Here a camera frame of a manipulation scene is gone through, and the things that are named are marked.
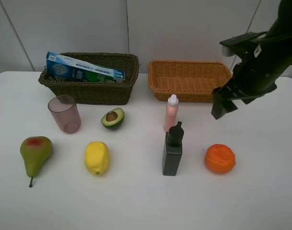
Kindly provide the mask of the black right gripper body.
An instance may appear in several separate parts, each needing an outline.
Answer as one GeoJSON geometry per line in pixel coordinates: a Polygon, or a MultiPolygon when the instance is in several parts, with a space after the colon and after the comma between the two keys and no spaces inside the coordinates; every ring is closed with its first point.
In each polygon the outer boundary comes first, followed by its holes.
{"type": "Polygon", "coordinates": [[[249,32],[220,42],[223,55],[228,57],[236,55],[241,59],[233,69],[232,78],[219,88],[220,101],[242,100],[245,104],[249,104],[268,92],[267,89],[260,92],[256,89],[257,77],[261,76],[260,68],[265,64],[256,57],[255,51],[260,49],[259,37],[266,33],[266,31],[249,32]]]}

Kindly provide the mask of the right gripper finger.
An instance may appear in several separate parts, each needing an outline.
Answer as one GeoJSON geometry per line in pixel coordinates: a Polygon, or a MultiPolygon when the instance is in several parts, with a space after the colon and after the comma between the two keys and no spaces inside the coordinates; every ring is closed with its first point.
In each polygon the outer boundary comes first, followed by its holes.
{"type": "Polygon", "coordinates": [[[218,87],[213,90],[211,114],[216,120],[238,109],[233,99],[234,93],[229,87],[218,87]]]}

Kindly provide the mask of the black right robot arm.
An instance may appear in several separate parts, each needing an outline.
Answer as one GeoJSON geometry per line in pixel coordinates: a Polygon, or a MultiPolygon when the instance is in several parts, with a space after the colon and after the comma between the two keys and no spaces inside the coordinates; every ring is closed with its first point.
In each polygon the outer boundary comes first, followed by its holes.
{"type": "Polygon", "coordinates": [[[249,104],[274,91],[275,81],[292,65],[292,0],[282,0],[278,17],[268,31],[246,33],[220,44],[225,55],[237,55],[233,76],[212,92],[211,114],[218,120],[237,106],[234,100],[249,104]]]}

